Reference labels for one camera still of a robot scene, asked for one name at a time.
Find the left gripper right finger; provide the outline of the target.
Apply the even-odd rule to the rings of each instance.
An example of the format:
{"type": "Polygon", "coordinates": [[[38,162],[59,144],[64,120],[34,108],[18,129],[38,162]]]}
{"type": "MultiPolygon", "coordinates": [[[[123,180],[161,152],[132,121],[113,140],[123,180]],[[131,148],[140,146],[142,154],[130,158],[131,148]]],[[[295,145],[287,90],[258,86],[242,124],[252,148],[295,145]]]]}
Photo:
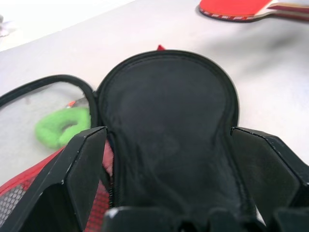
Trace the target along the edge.
{"type": "Polygon", "coordinates": [[[231,130],[235,159],[269,232],[309,230],[309,167],[279,137],[231,130]]]}

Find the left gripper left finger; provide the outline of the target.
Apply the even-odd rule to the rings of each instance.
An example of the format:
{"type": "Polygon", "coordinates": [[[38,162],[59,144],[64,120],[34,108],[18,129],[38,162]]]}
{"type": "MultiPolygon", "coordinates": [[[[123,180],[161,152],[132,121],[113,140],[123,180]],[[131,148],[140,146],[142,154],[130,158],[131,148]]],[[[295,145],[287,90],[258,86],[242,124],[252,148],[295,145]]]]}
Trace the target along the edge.
{"type": "Polygon", "coordinates": [[[38,174],[6,219],[8,232],[82,232],[102,171],[106,127],[75,135],[38,174]]]}

